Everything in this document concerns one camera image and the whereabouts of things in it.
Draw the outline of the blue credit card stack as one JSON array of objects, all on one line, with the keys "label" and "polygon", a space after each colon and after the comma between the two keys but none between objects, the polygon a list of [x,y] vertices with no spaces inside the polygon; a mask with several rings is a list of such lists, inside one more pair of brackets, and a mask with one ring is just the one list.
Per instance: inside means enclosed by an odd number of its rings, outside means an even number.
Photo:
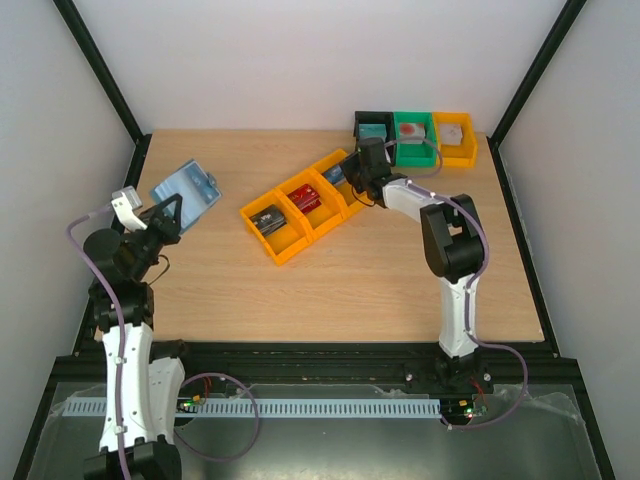
[{"label": "blue credit card stack", "polygon": [[339,165],[334,165],[330,169],[322,173],[323,177],[334,187],[345,182],[344,173]]}]

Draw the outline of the blue card holder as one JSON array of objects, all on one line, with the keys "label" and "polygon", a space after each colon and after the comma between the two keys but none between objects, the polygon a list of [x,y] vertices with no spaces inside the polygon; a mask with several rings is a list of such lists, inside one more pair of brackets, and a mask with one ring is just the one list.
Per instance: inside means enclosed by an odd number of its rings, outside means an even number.
[{"label": "blue card holder", "polygon": [[182,197],[180,207],[181,230],[184,234],[222,197],[213,175],[191,159],[150,190],[156,205],[175,194]]}]

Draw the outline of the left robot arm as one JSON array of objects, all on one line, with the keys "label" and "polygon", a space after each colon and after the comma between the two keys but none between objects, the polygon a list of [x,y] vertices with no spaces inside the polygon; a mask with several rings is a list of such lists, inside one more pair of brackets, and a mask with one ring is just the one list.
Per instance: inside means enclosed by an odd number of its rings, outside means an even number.
[{"label": "left robot arm", "polygon": [[85,460],[86,479],[179,479],[181,458],[174,421],[185,370],[183,345],[152,350],[154,296],[144,277],[161,250],[180,240],[182,198],[143,209],[132,187],[113,193],[112,211],[123,232],[89,235],[78,250],[96,280],[92,315],[106,361],[106,407],[98,454]]}]

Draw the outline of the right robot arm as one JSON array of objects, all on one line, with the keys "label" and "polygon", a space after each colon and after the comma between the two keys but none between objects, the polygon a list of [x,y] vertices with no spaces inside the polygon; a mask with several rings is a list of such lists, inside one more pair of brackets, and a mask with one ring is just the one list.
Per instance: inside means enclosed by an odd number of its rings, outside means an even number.
[{"label": "right robot arm", "polygon": [[420,224],[427,265],[441,285],[440,353],[435,380],[445,391],[458,391],[477,374],[476,293],[487,268],[489,247],[472,198],[445,196],[392,171],[386,144],[361,141],[339,163],[346,182],[372,205],[400,212]]}]

